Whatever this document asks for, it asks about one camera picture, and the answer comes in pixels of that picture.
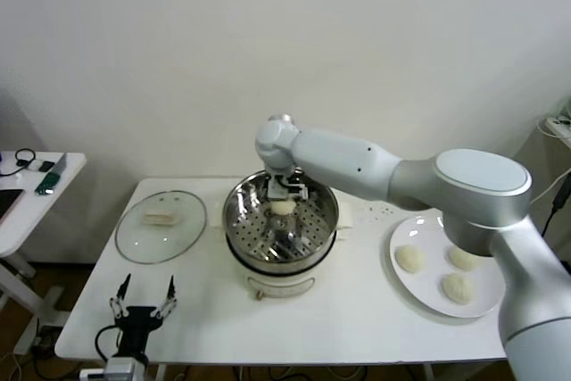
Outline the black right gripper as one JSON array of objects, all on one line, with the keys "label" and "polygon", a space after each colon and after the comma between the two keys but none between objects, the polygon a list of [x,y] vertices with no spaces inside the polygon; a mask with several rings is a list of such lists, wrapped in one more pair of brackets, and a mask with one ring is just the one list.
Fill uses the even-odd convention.
[{"label": "black right gripper", "polygon": [[272,201],[284,201],[298,194],[298,186],[290,184],[288,177],[281,172],[270,170],[267,184],[267,196]]}]

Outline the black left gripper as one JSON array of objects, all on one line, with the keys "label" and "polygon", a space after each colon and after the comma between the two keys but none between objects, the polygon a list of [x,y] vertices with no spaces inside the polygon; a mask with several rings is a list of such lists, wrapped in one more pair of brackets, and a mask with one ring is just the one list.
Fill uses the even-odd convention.
[{"label": "black left gripper", "polygon": [[156,308],[153,306],[124,306],[131,274],[127,274],[117,293],[110,298],[110,307],[115,326],[121,332],[121,339],[115,357],[146,359],[146,346],[149,335],[162,327],[166,319],[177,307],[178,299],[174,276],[170,282],[164,301]]}]

